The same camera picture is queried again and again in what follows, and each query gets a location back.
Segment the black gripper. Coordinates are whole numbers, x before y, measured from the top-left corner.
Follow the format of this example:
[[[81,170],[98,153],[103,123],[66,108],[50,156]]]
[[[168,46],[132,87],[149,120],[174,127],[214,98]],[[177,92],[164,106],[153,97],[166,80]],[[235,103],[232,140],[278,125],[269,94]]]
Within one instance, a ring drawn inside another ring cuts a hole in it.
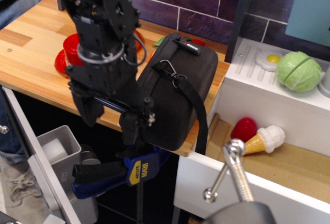
[[[137,84],[137,51],[135,42],[121,44],[115,54],[95,53],[77,47],[84,66],[69,66],[70,90],[74,104],[86,125],[93,127],[104,114],[104,106],[121,114],[119,124],[126,146],[143,143],[141,126],[155,122],[154,101]]]

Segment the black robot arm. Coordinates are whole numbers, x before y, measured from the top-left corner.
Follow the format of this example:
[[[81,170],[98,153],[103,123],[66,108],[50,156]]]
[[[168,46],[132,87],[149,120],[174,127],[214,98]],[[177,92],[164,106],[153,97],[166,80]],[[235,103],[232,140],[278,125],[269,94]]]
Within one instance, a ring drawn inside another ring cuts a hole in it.
[[[130,0],[61,0],[79,36],[82,66],[68,66],[70,90],[84,122],[92,126],[104,107],[121,112],[125,145],[152,124],[153,102],[138,86],[135,30],[139,11]]]

